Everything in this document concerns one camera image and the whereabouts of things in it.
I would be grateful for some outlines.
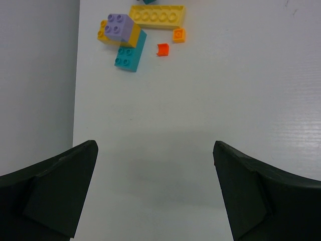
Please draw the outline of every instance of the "toy brick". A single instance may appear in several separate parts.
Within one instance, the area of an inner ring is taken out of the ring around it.
[[[154,2],[154,1],[156,1],[156,0],[143,0],[143,2],[144,2],[145,4],[150,4],[150,3]]]
[[[136,47],[139,34],[140,34],[140,27],[137,24],[133,24],[133,28],[131,31],[131,35],[128,42],[120,42],[120,41],[114,41],[109,39],[107,36],[105,36],[105,27],[107,26],[107,20],[102,20],[100,23],[100,29],[98,31],[97,39],[101,41],[104,44],[112,44],[112,45],[120,45],[124,47]]]
[[[129,16],[142,28],[177,29],[183,25],[185,6],[133,5]]]
[[[173,31],[173,42],[174,43],[184,43],[186,38],[185,29],[174,29]]]
[[[105,36],[114,41],[128,42],[134,21],[126,14],[108,15]]]
[[[168,44],[157,44],[158,46],[158,56],[168,56],[170,52],[170,46]]]
[[[115,66],[131,72],[136,72],[146,36],[146,33],[141,30],[136,48],[119,47]]]

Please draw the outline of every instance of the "gray wall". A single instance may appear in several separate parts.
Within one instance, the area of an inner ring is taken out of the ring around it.
[[[0,1],[0,175],[72,147],[79,0]]]

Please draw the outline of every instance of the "lavender building block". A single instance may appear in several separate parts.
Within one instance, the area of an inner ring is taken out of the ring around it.
[[[128,42],[134,21],[127,14],[110,14],[105,27],[105,36],[115,41]]]

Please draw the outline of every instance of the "stacked toy bricks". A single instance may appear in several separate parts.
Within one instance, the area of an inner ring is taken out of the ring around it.
[[[115,66],[136,72],[144,48],[146,33],[126,14],[110,14],[100,23],[97,39],[119,45]]]

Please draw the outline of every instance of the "yellow toy brick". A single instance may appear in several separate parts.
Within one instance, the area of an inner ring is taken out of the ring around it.
[[[129,16],[142,28],[177,29],[183,25],[185,6],[133,5]]]
[[[186,38],[185,29],[174,29],[173,31],[173,42],[174,43],[184,43]]]
[[[113,45],[120,45],[123,47],[132,47],[135,48],[138,42],[139,34],[140,34],[140,27],[136,23],[134,23],[131,35],[129,38],[128,43],[126,42],[120,42],[120,41],[114,41],[109,39],[105,36],[105,27],[107,26],[107,20],[103,20],[100,23],[100,29],[97,34],[97,39],[101,41],[104,44],[113,44]]]

